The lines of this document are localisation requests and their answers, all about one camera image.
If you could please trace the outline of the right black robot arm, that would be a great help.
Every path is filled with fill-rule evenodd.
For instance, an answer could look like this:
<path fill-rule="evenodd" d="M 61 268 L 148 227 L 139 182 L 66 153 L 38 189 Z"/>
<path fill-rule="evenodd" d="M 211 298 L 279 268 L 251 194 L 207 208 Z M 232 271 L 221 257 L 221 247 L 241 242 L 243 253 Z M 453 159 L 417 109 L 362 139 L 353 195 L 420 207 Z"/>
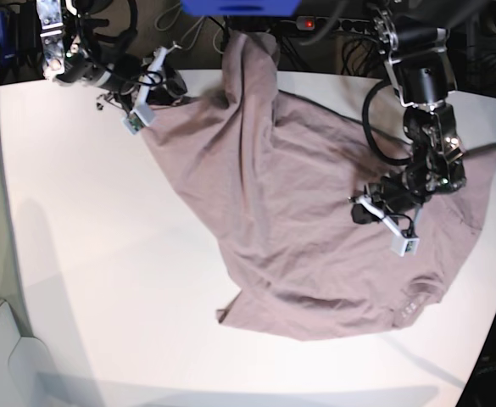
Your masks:
<path fill-rule="evenodd" d="M 152 57 L 128 53 L 137 38 L 138 7 L 128 1 L 128 26 L 115 36 L 97 32 L 109 25 L 94 15 L 110 1 L 37 1 L 44 77 L 63 86 L 77 82 L 103 90 L 97 107 L 109 103 L 128 113 L 138 103 L 172 105 L 187 94 L 185 81 L 160 47 Z"/>

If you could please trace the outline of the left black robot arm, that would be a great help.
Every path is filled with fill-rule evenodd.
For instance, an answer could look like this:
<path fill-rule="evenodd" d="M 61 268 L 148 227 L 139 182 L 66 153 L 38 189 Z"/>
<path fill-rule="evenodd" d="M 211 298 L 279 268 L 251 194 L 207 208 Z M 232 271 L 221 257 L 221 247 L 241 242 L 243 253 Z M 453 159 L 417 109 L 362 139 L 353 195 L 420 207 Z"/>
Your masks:
<path fill-rule="evenodd" d="M 464 149 L 454 109 L 447 102 L 456 89 L 445 45 L 448 30 L 409 16 L 388 1 L 365 1 L 363 6 L 380 43 L 387 79 L 365 97 L 362 127 L 370 150 L 399 171 L 367 185 L 351 199 L 352 219 L 359 225 L 404 218 L 432 196 L 457 192 L 466 184 Z M 369 123 L 371 101 L 387 86 L 404 107 L 404 134 L 411 148 L 404 159 L 391 158 L 379 148 Z"/>

